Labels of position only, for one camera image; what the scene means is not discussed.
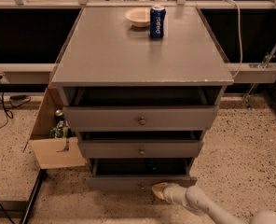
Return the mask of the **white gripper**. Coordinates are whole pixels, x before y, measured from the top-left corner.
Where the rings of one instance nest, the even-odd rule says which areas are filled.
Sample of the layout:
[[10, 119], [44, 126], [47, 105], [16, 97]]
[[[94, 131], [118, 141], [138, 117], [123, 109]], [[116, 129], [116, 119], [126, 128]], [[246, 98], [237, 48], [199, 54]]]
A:
[[187, 205], [186, 191], [175, 183], [162, 182], [152, 186], [153, 193], [161, 200], [166, 200], [171, 204]]

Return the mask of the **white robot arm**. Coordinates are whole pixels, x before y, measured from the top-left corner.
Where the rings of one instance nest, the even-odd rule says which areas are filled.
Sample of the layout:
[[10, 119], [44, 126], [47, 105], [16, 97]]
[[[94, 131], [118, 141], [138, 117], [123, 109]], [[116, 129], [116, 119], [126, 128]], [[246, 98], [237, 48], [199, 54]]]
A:
[[[176, 183], [162, 182], [155, 184], [152, 191], [167, 203], [179, 204], [197, 216], [207, 215], [215, 224], [244, 224], [210, 199], [198, 186], [184, 188]], [[259, 211], [248, 224], [276, 224], [276, 212]]]

